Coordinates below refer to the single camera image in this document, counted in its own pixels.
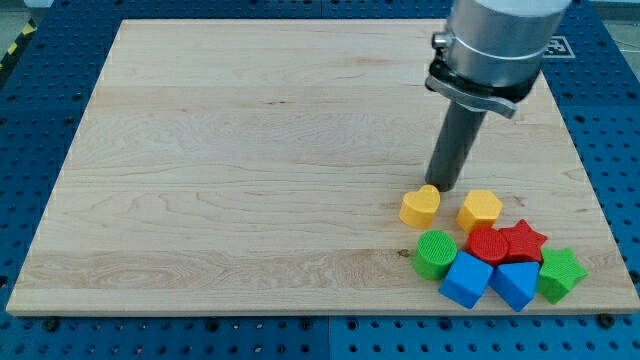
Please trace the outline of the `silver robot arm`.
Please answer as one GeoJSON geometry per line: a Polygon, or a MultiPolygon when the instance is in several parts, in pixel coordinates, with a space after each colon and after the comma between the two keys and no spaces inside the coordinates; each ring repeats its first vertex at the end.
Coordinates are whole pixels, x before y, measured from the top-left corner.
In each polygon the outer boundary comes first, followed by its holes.
{"type": "Polygon", "coordinates": [[[455,0],[432,35],[425,86],[471,110],[511,118],[541,69],[569,0],[455,0]]]}

